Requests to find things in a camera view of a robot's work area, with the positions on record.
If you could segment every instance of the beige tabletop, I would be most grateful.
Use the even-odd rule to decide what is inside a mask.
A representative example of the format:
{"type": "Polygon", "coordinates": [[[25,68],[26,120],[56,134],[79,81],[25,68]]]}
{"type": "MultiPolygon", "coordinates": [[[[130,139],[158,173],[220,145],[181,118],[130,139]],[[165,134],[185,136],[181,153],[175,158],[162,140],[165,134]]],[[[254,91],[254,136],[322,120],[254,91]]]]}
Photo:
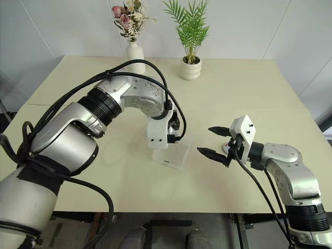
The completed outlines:
{"type": "MultiPolygon", "coordinates": [[[[20,132],[25,120],[36,124],[65,92],[122,61],[64,57],[5,131],[13,147],[17,149],[22,141],[20,132]]],[[[221,153],[227,139],[209,132],[208,127],[230,126],[244,114],[256,126],[255,141],[286,143],[301,151],[306,166],[319,180],[325,210],[332,211],[332,149],[274,61],[203,60],[202,75],[194,81],[178,76],[179,59],[149,61],[164,73],[186,116],[186,135],[193,143],[183,170],[176,170],[151,160],[143,113],[127,108],[114,119],[105,136],[97,140],[99,155],[77,178],[106,190],[116,212],[270,212],[256,185],[235,162],[226,168],[196,150],[200,146],[221,153]]],[[[146,74],[156,77],[150,70],[146,74]]],[[[81,91],[72,101],[87,91],[81,91]]],[[[1,149],[1,179],[14,169],[14,163],[1,149]]],[[[276,206],[265,175],[252,171],[276,206]]],[[[105,212],[107,204],[92,190],[64,183],[56,210],[105,212]]]]}

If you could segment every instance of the flower vase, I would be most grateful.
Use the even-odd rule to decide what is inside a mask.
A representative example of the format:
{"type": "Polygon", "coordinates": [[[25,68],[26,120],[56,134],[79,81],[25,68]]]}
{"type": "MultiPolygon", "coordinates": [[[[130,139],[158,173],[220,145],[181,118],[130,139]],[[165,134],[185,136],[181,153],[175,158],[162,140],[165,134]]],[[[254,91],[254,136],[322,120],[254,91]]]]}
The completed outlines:
{"type": "MultiPolygon", "coordinates": [[[[126,54],[128,60],[135,59],[144,59],[143,49],[140,45],[137,44],[137,41],[128,40],[128,46],[126,48],[126,54]]],[[[144,74],[145,64],[143,63],[134,63],[128,66],[128,70],[136,74],[144,74]]]]}

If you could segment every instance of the white wall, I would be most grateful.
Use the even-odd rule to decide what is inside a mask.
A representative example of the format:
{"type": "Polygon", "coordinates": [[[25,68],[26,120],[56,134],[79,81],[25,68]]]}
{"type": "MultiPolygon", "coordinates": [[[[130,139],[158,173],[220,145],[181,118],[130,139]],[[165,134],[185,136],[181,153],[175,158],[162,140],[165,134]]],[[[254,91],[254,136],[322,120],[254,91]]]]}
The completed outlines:
{"type": "MultiPolygon", "coordinates": [[[[118,0],[0,0],[0,97],[17,110],[65,54],[123,56],[113,25],[118,0]]],[[[184,55],[161,0],[146,0],[150,25],[139,43],[146,57],[184,55]]],[[[276,59],[321,121],[332,112],[331,0],[210,0],[210,35],[202,58],[276,59]]]]}

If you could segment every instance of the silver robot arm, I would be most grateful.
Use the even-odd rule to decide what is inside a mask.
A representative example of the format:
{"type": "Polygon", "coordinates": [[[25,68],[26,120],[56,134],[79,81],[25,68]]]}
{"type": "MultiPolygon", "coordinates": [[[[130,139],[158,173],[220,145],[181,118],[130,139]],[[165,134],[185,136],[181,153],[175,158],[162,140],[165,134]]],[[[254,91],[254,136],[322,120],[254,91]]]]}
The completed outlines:
{"type": "Polygon", "coordinates": [[[301,153],[288,145],[267,143],[260,162],[275,179],[286,208],[289,232],[298,248],[314,245],[332,249],[332,227],[323,208],[318,181],[304,165],[301,153]]]}
{"type": "MultiPolygon", "coordinates": [[[[289,234],[296,248],[332,249],[332,227],[323,208],[316,177],[303,161],[301,153],[284,144],[253,142],[256,129],[247,115],[235,119],[230,128],[212,127],[210,131],[231,136],[228,145],[238,150],[243,164],[266,169],[275,179],[289,220],[289,234]]],[[[206,157],[230,165],[234,154],[224,156],[208,148],[198,148],[206,157]]]]}
{"type": "MultiPolygon", "coordinates": [[[[126,107],[140,109],[148,117],[150,148],[165,149],[176,141],[177,109],[165,102],[164,90],[130,76],[99,82],[87,96],[71,103],[34,137],[32,157],[63,175],[78,175],[96,158],[94,138],[102,137],[126,107]]],[[[0,183],[0,241],[3,248],[31,248],[45,228],[56,204],[62,181],[38,173],[25,164],[0,183]]]]}

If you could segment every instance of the clear plastic container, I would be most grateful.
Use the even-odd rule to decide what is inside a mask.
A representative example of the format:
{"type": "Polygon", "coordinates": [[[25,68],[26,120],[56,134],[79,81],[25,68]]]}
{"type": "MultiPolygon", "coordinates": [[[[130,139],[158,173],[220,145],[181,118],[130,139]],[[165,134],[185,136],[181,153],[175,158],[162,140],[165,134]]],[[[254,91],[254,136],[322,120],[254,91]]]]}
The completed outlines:
{"type": "Polygon", "coordinates": [[[187,160],[192,139],[184,137],[180,141],[169,144],[167,149],[154,149],[152,159],[175,169],[181,169],[187,160]]]}

